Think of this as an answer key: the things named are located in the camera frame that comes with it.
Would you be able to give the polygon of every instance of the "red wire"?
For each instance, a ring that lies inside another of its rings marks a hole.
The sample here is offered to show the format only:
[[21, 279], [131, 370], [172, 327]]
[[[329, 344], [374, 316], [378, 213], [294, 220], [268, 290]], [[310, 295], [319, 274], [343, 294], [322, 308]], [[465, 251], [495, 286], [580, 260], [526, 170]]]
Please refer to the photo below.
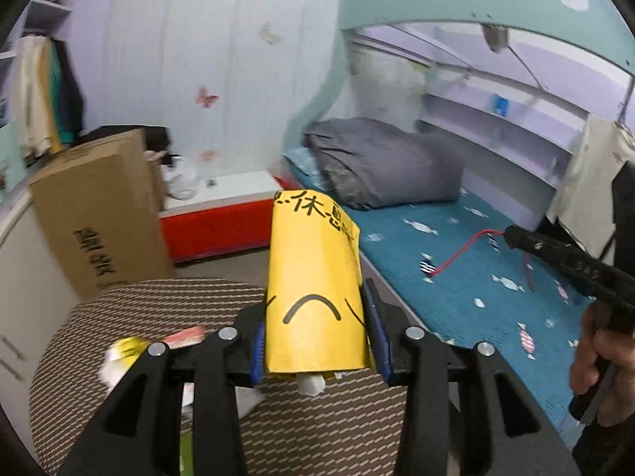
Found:
[[461, 254], [467, 251], [472, 245], [474, 245], [475, 241], [483, 235], [492, 234], [496, 236], [503, 236], [503, 231], [497, 231], [496, 229], [483, 229], [482, 231], [478, 231], [474, 236], [472, 236], [468, 242], [463, 245], [456, 254], [450, 257], [444, 264], [442, 264], [439, 268], [428, 274], [428, 277], [434, 277], [437, 274], [440, 274], [443, 270], [450, 266], [450, 263], [458, 258]]
[[523, 268], [525, 269], [525, 279], [527, 280], [527, 286], [532, 292], [536, 291], [535, 286], [533, 285], [533, 278], [531, 277], [531, 270], [529, 270], [529, 261], [531, 258], [527, 252], [523, 252]]

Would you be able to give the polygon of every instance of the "hanging towel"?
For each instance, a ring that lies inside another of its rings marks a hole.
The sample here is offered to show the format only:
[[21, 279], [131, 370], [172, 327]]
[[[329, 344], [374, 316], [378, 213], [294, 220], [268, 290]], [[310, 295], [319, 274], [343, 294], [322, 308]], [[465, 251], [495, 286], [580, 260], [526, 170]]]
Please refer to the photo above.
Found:
[[589, 254], [598, 257], [614, 232], [612, 182], [635, 161], [635, 138], [617, 122], [589, 115], [582, 143], [547, 211]]
[[43, 36], [23, 37], [18, 43], [11, 103], [22, 157], [62, 149], [53, 115], [50, 49], [50, 40]]
[[57, 58], [55, 48], [51, 47], [51, 98], [53, 100], [53, 117], [60, 141], [64, 145], [70, 145], [74, 141], [74, 135], [69, 131], [65, 118], [65, 100], [63, 94], [62, 69]]

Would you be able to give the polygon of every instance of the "pillow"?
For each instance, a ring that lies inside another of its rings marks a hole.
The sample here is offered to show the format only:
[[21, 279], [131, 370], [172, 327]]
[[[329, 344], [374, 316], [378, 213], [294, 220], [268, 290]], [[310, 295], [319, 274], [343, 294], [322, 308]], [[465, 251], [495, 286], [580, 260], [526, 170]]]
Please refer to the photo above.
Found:
[[328, 183], [325, 181], [324, 176], [319, 170], [318, 162], [311, 153], [311, 151], [305, 146], [299, 146], [293, 148], [284, 157], [293, 165], [299, 172], [303, 173], [306, 177], [303, 177], [303, 181], [299, 181], [306, 185], [309, 182], [309, 186], [320, 192], [328, 191]]
[[326, 184], [354, 209], [459, 197], [463, 162], [430, 135], [352, 118], [317, 123], [306, 139]]

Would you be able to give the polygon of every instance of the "brown patterned rug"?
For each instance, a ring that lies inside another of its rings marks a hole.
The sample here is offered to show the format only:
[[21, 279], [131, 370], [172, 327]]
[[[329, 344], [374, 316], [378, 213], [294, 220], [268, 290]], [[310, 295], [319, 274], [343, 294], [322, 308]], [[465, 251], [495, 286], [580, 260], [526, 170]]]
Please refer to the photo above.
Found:
[[[97, 407], [98, 370], [119, 338], [164, 338], [186, 327], [231, 324], [262, 288], [225, 279], [171, 279], [113, 288], [76, 307], [51, 340], [31, 386], [31, 428], [42, 467], [55, 474]], [[266, 394], [241, 423], [250, 475], [388, 475], [393, 472], [406, 393], [369, 370], [303, 397], [294, 383]]]

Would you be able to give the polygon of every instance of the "white cloth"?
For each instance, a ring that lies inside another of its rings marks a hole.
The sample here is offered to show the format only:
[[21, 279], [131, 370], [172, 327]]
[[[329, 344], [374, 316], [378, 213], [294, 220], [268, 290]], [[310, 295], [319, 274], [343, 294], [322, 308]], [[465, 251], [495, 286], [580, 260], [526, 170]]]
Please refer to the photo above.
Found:
[[598, 257], [615, 229], [612, 182], [624, 163], [635, 161], [635, 138], [619, 123], [589, 115], [579, 150], [547, 211]]

